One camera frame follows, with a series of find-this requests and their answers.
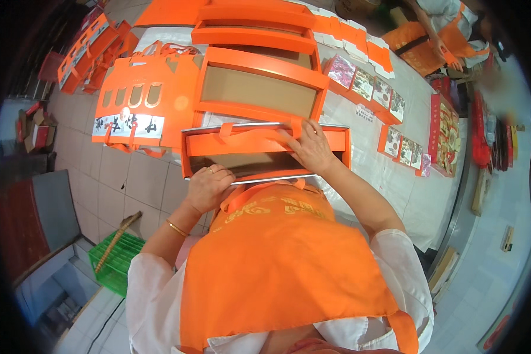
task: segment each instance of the woman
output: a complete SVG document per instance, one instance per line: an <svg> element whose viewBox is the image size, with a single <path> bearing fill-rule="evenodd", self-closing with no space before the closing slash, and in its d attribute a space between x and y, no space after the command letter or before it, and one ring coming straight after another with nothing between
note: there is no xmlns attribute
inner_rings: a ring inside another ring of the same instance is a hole
<svg viewBox="0 0 531 354"><path fill-rule="evenodd" d="M494 41L491 22L484 13L472 12L459 0L405 2L419 21L404 23L382 38L421 76L441 68L447 52L455 57L449 67L458 71L488 58L489 44Z"/></svg>
<svg viewBox="0 0 531 354"><path fill-rule="evenodd" d="M316 122L303 122L299 141L280 133L291 155L350 205L370 246L336 223L322 191L303 180L232 192L230 171L201 169L130 265L135 352L416 354L429 342L429 288L394 209L334 156ZM173 274L187 233L219 206Z"/></svg>

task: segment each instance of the person's hand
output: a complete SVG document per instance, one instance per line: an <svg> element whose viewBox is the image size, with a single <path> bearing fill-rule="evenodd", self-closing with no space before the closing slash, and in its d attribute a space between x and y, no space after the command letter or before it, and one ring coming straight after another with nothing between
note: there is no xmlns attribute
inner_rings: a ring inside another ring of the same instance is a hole
<svg viewBox="0 0 531 354"><path fill-rule="evenodd" d="M293 139L286 131L279 133L289 138L287 145L294 151L289 154L303 167L322 177L334 164L341 163L332 153L320 125L310 119L303 120L303 130L299 141Z"/></svg>
<svg viewBox="0 0 531 354"><path fill-rule="evenodd" d="M184 203L204 214L220 205L236 188L234 174L222 165L203 167L191 177Z"/></svg>
<svg viewBox="0 0 531 354"><path fill-rule="evenodd" d="M431 39L431 47L432 47L433 53L435 53L435 55L437 57L439 57L440 59L446 61L444 53L448 49L446 48L445 43L442 41L442 39L440 39L439 36L437 36L436 38Z"/></svg>
<svg viewBox="0 0 531 354"><path fill-rule="evenodd" d="M457 60L453 63L448 64L448 67L451 69L454 69L456 71L460 71L461 73L464 72L464 61L460 58L456 58Z"/></svg>

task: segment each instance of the gold bracelet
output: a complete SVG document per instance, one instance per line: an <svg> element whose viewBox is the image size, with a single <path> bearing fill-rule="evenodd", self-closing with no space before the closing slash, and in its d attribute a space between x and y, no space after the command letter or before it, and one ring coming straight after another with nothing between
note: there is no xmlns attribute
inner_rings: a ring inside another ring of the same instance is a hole
<svg viewBox="0 0 531 354"><path fill-rule="evenodd" d="M169 219L165 219L165 221L169 224L170 227L174 228L175 231L177 231L178 233L180 233L181 236L183 236L183 237L187 237L187 236L188 236L183 230L181 230L181 229L179 229L177 226L173 225L173 224L169 221Z"/></svg>

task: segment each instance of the white shirt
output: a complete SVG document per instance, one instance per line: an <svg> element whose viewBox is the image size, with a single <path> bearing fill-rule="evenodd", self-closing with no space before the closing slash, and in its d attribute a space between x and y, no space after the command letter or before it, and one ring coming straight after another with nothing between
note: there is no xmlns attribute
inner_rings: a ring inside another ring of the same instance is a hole
<svg viewBox="0 0 531 354"><path fill-rule="evenodd" d="M417 0L417 3L421 8L429 15L431 27L435 32L439 32L442 28L451 23L458 15L460 10L459 0ZM478 21L478 15L472 12L468 6L462 11L462 18L458 21L458 29L468 40L472 34L472 26ZM484 41L475 40L469 41L468 44L476 52L486 49L489 44ZM488 58L490 53L475 55L471 58L463 58L466 67L473 67L474 65L483 62Z"/></svg>
<svg viewBox="0 0 531 354"><path fill-rule="evenodd" d="M431 293L409 237L384 230L370 248L389 290L402 311L415 322L419 352L429 343L433 326ZM173 274L171 266L153 254L140 253L128 270L126 320L133 352L181 353L179 339L181 294L185 264ZM328 343L351 350L397 350L394 332L382 318L354 317L315 323ZM258 354L268 332L209 338L205 353Z"/></svg>

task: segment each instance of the table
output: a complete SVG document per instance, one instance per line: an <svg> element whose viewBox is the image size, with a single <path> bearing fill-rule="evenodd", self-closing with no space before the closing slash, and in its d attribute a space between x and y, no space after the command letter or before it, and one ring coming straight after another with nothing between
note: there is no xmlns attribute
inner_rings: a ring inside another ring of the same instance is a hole
<svg viewBox="0 0 531 354"><path fill-rule="evenodd" d="M192 45L191 30L187 27L148 28L139 40L136 51L142 51L156 40L163 43L173 42L180 45ZM350 59L344 49L333 49L319 44L319 56L324 63L335 54L350 60L369 74L375 75L374 67L369 63L360 63ZM195 45L205 53L206 45ZM402 134L423 146L427 151L430 130L430 96L435 91L407 63L395 54L391 54L395 79L385 79L394 90L405 99L403 124L395 126ZM321 123L343 124L351 128L352 170L377 189L393 206L403 220L405 229L413 244L423 252L427 248L438 249L445 235L453 211L456 194L460 185L460 176L464 164L467 122L460 119L461 151L458 157L454 178L447 178L432 171L428 178L416 177L414 170L393 162L389 157L376 151L379 133L383 123L377 118L372 121L356 115L356 105L342 96L328 92L323 107ZM215 126L223 122L249 122L246 119L205 114L202 126ZM166 154L166 159L180 164L176 154ZM315 177L333 206L336 215L356 222L350 207L322 178Z"/></svg>

